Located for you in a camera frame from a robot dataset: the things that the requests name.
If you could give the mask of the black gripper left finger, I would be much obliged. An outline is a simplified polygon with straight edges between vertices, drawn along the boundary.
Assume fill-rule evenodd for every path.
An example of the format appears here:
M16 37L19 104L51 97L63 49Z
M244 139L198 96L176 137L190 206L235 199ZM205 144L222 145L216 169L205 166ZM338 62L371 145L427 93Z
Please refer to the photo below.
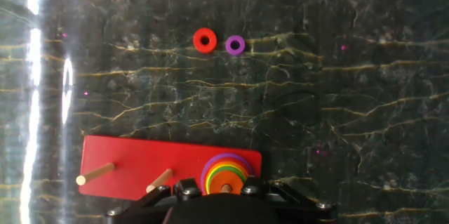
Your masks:
M194 178L179 180L172 187L160 185L127 208L115 208L105 214L105 224L162 223L177 203L202 196Z

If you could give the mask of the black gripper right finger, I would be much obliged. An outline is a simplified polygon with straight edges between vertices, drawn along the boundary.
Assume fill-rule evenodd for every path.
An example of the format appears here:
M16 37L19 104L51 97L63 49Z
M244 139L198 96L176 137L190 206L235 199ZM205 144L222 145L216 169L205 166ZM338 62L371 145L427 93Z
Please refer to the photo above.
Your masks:
M316 202L287 183L268 183L250 176L241 189L241 195L261 199L284 223L337 222L337 206L330 202Z

